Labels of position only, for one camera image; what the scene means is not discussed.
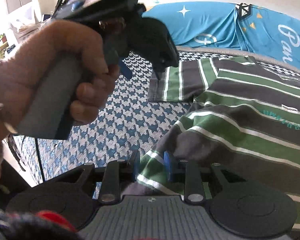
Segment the person's left hand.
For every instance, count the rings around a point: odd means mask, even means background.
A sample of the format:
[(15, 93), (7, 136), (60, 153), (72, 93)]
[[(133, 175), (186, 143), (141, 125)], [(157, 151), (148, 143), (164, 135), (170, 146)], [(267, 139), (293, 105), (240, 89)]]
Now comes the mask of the person's left hand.
[(102, 37), (93, 29), (70, 21), (55, 21), (24, 42), (15, 56), (0, 61), (0, 144), (9, 134), (6, 124), (22, 119), (40, 79), (61, 51), (79, 55), (93, 74), (92, 83), (81, 83), (70, 113), (78, 126), (93, 122), (113, 92), (120, 74), (117, 65), (108, 66)]

